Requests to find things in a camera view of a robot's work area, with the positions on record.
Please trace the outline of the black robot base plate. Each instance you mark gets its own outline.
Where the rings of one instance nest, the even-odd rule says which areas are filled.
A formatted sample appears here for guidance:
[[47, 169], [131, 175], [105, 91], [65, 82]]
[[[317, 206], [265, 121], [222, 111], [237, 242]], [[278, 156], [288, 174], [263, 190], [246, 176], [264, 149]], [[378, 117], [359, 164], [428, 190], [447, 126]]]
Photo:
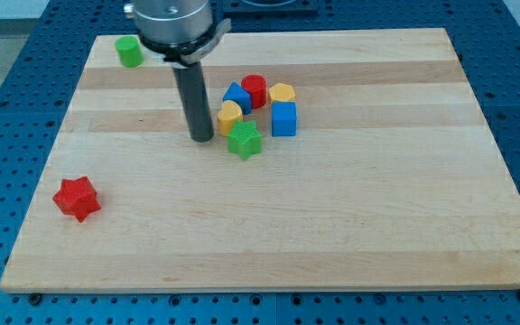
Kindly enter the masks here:
[[222, 10], [227, 14], [249, 13], [314, 13], [319, 0], [223, 0]]

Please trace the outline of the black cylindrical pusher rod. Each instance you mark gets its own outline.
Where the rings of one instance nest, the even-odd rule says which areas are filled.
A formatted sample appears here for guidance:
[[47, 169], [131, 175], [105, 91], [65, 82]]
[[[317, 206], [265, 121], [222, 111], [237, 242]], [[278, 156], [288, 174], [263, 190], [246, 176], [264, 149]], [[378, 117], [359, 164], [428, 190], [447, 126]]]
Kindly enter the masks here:
[[190, 138], [205, 143], [214, 136], [209, 98], [199, 62], [173, 70]]

